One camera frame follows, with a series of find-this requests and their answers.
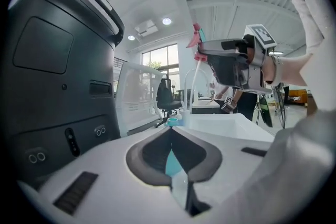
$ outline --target person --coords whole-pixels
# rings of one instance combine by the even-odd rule
[[[288,94],[289,94],[289,85],[287,83],[284,83],[282,86],[284,92],[285,92],[285,97],[283,99],[283,104],[288,105]]]
[[[210,83],[210,88],[214,89],[214,101],[222,107],[225,103],[225,99],[227,96],[233,96],[233,89],[229,86],[221,85],[217,82],[215,71],[213,70],[212,82]],[[229,114],[230,112],[226,112],[225,110],[221,110],[222,114]]]
[[[253,120],[253,113],[258,101],[258,96],[255,93],[235,91],[232,102],[234,103],[234,113],[243,114],[248,120]]]
[[[305,30],[307,51],[305,55],[294,58],[267,56],[262,67],[262,75],[264,81],[271,86],[276,86],[280,82],[306,86],[307,83],[305,80],[309,80],[313,83],[313,80],[320,79],[318,74],[314,71],[314,66],[317,65],[318,61],[321,61],[320,59],[322,57],[324,57],[325,61],[328,61],[330,65],[335,66],[331,58],[328,57],[328,55],[325,56],[323,52],[327,47],[330,50],[329,55],[335,50],[331,45],[332,41],[330,38],[334,35],[336,17],[330,1],[292,0],[292,3],[299,13]],[[323,51],[319,50],[321,44],[324,46]],[[247,48],[247,56],[248,62],[251,62],[254,57],[254,50]],[[321,69],[324,68],[324,72],[330,73],[330,70],[326,67],[327,65],[319,66]],[[333,82],[328,80],[327,83],[332,88]],[[312,92],[320,92],[318,86],[315,86],[315,84],[312,86],[314,87],[311,89]],[[323,95],[319,96],[319,100],[321,104],[323,103],[325,108],[331,108],[330,102],[328,102]]]
[[[298,86],[306,86],[306,82],[300,75],[300,70],[308,62],[308,60],[314,54],[316,49],[321,45],[324,33],[328,31],[327,26],[325,27],[322,26],[328,23],[330,24],[330,22],[322,22],[322,25],[320,26],[317,25],[316,20],[319,19],[319,12],[321,12],[321,8],[319,7],[317,1],[321,0],[315,0],[315,2],[311,2],[312,4],[308,6],[308,4],[306,3],[307,0],[292,0],[302,20],[303,27],[306,33],[307,52],[306,55],[301,57],[294,57],[294,58],[282,57],[281,58],[282,74],[280,78],[277,78],[276,81],[275,78],[276,78],[277,66],[274,61],[274,56],[266,57],[265,63],[262,67],[262,73],[264,76],[264,80],[268,84],[275,86],[278,85],[280,82],[284,82]],[[248,54],[248,61],[251,62],[254,56],[254,50],[248,48],[247,54]]]

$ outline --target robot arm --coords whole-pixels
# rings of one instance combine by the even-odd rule
[[[261,68],[276,42],[263,25],[248,25],[243,39],[201,42],[198,52],[207,55],[207,63],[215,71],[218,83],[241,91],[269,94],[263,87]],[[247,49],[254,50],[248,59]]]

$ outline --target window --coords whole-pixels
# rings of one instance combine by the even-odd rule
[[[181,89],[178,56],[177,44],[142,54],[143,65],[155,68],[164,74],[163,78],[171,79],[173,93]]]
[[[146,54],[142,54],[142,64],[144,66],[150,65],[150,52],[147,52]]]
[[[117,87],[118,87],[118,80],[115,80],[115,81],[113,82],[113,91],[114,91],[114,93],[117,92]]]
[[[168,65],[174,65],[178,63],[179,53],[177,50],[177,44],[169,46],[167,47],[167,49],[168,49]]]
[[[142,64],[153,68],[178,65],[178,56],[177,44],[174,44],[142,54]]]

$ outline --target dark gray panel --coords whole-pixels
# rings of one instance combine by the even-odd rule
[[[17,44],[14,65],[63,74],[73,40],[72,34],[32,17]]]
[[[69,128],[73,130],[78,146],[77,150],[80,151],[80,154],[110,140],[109,137],[112,136],[111,132],[113,131],[109,118],[99,116],[51,129],[13,136],[10,143],[13,146],[14,160],[20,167],[19,179],[25,179],[35,186],[35,178],[51,174],[76,158],[66,137],[66,130]],[[39,153],[44,154],[44,160],[38,159]]]

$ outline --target wrist strap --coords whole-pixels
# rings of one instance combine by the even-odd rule
[[[273,63],[275,65],[275,75],[273,81],[266,81],[270,86],[277,86],[281,82],[282,78],[282,61],[278,56],[271,56]]]

